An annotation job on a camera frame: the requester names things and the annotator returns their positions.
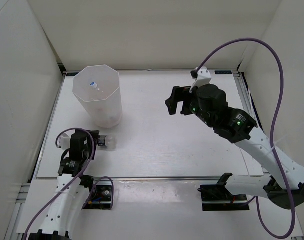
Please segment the black label plastic bottle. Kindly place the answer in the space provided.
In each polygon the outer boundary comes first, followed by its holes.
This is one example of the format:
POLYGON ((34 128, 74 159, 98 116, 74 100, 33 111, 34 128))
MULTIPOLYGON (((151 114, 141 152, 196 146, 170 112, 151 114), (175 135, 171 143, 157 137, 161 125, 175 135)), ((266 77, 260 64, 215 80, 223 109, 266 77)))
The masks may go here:
POLYGON ((98 136, 97 146, 101 149, 113 151, 116 148, 116 137, 113 135, 98 136))

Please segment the clear unlabelled plastic bottle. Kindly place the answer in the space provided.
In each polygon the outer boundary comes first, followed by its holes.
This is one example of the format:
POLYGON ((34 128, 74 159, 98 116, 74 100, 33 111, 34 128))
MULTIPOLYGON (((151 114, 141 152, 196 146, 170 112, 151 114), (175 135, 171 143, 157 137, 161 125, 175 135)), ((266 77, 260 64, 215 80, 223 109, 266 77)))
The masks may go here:
POLYGON ((103 92, 103 89, 100 86, 98 86, 98 84, 95 81, 89 83, 89 89, 93 93, 98 92, 99 94, 101 94, 103 92))

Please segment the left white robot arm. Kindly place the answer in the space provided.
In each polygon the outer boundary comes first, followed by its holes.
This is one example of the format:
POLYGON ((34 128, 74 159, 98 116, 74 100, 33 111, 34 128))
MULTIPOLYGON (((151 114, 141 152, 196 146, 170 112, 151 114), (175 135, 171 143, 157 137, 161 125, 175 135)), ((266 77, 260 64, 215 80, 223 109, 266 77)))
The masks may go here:
POLYGON ((96 196, 93 177, 84 175, 94 159, 99 131, 73 128, 58 134, 55 146, 64 152, 58 169, 54 196, 35 214, 23 234, 24 240, 69 240, 85 204, 96 196))

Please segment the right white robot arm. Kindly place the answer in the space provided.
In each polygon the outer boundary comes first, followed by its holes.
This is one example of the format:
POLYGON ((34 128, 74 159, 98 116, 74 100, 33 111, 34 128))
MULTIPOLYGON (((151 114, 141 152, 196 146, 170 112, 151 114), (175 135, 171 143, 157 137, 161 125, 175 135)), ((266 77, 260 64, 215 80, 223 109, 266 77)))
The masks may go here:
POLYGON ((165 101, 170 115, 183 103, 181 114, 195 115, 219 137, 248 153, 267 173, 262 176, 238 176, 224 173, 216 184, 201 185, 203 201, 233 201, 240 195, 269 199, 288 210, 304 203, 304 167, 281 149, 270 145, 269 138, 247 112, 228 106, 226 93, 211 84, 206 68, 197 72, 191 86, 175 86, 165 101))

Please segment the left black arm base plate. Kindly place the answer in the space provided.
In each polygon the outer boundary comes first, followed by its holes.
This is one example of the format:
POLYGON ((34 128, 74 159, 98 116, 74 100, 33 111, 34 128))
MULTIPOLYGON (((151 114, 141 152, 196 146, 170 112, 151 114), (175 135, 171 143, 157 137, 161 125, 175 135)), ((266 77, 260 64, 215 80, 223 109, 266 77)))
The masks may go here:
POLYGON ((93 183, 90 195, 85 200, 83 210, 111 210, 114 204, 114 183, 104 176, 93 183))

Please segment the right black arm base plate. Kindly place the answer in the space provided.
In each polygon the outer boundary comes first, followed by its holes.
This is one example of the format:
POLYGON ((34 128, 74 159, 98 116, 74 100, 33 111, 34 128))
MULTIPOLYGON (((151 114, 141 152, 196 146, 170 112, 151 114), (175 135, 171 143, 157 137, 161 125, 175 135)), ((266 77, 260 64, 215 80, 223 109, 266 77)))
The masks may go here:
POLYGON ((203 212, 248 211, 249 203, 244 194, 232 195, 225 187, 216 184, 200 185, 203 212))

